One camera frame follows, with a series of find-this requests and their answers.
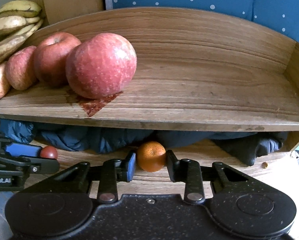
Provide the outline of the bunch of ripe bananas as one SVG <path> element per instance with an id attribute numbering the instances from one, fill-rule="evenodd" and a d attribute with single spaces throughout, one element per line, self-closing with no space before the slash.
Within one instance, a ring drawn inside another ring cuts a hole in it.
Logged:
<path id="1" fill-rule="evenodd" d="M 14 0 L 0 7 L 0 63 L 41 27 L 41 10 L 29 0 Z"/>

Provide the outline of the red apple far right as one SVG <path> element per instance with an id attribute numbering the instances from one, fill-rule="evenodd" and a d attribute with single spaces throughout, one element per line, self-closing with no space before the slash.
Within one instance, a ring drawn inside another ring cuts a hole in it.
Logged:
<path id="1" fill-rule="evenodd" d="M 116 94 L 130 83 L 137 54 L 123 36 L 101 33 L 75 47 L 66 60 L 70 88 L 80 96 L 100 99 Z"/>

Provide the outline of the curved wooden shelf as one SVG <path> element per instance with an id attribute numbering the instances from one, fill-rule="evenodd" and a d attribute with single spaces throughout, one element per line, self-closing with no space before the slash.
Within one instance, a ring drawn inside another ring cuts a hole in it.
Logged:
<path id="1" fill-rule="evenodd" d="M 241 18 L 210 11 L 144 7 L 96 12 L 40 29 L 86 41 L 111 32 L 137 52 L 124 91 L 104 103 L 69 87 L 37 84 L 0 99 L 0 118 L 96 127 L 289 133 L 299 145 L 299 43 Z"/>

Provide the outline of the red cherry tomato back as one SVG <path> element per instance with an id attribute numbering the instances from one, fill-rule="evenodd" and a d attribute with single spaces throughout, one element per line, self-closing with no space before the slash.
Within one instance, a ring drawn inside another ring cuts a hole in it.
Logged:
<path id="1" fill-rule="evenodd" d="M 45 146 L 40 151 L 41 158 L 57 159 L 58 152 L 57 149 L 53 146 Z"/>

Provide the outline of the dark blue jacket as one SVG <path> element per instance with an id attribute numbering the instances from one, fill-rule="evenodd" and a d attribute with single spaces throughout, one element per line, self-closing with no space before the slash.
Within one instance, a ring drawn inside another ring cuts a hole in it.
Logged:
<path id="1" fill-rule="evenodd" d="M 150 141 L 173 149 L 209 139 L 248 166 L 254 165 L 257 157 L 280 150 L 288 136 L 287 132 L 169 131 L 58 125 L 9 119 L 0 119 L 0 132 L 17 142 L 28 144 L 34 139 L 42 139 L 62 150 L 93 150 L 98 154 L 138 147 Z"/>

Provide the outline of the small orange tangerine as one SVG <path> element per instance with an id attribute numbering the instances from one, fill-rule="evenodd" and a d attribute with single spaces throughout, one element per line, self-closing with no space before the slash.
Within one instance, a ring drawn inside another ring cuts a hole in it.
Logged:
<path id="1" fill-rule="evenodd" d="M 166 165 L 166 150 L 162 144 L 150 141 L 137 149 L 137 163 L 147 172 L 156 172 Z"/>

